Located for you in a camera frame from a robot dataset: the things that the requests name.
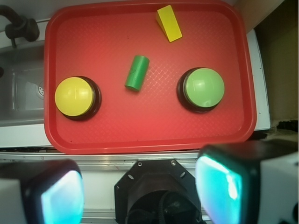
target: wall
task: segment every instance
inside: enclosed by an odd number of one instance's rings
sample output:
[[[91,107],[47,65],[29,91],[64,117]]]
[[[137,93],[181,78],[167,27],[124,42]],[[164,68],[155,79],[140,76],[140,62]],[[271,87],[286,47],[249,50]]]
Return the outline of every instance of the wall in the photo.
[[[298,1],[285,0],[256,27],[271,125],[298,120]]]

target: yellow button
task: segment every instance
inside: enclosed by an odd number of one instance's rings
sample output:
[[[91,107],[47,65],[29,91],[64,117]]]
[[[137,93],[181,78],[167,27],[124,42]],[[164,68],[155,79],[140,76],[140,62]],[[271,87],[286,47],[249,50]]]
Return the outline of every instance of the yellow button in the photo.
[[[67,116],[79,116],[93,105],[93,88],[84,79],[71,77],[62,81],[55,92],[58,110]]]

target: green button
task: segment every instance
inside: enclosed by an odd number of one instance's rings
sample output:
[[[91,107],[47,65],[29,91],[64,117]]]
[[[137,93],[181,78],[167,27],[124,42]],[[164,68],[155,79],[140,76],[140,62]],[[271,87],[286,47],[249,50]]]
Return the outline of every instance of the green button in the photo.
[[[212,69],[197,69],[187,77],[185,92],[194,105],[212,107],[217,105],[224,95],[224,82]]]

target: sink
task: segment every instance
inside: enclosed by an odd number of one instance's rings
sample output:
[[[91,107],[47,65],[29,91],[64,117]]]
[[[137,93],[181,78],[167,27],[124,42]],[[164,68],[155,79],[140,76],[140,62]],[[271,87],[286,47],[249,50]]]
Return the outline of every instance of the sink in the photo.
[[[44,41],[0,50],[0,126],[43,123]]]

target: sink drain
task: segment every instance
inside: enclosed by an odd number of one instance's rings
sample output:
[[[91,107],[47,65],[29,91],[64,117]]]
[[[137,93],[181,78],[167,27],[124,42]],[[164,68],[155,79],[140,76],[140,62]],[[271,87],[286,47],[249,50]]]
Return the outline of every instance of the sink drain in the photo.
[[[37,96],[40,98],[40,99],[43,99],[43,93],[44,93],[44,90],[43,90],[43,81],[38,85],[38,90],[37,90]]]

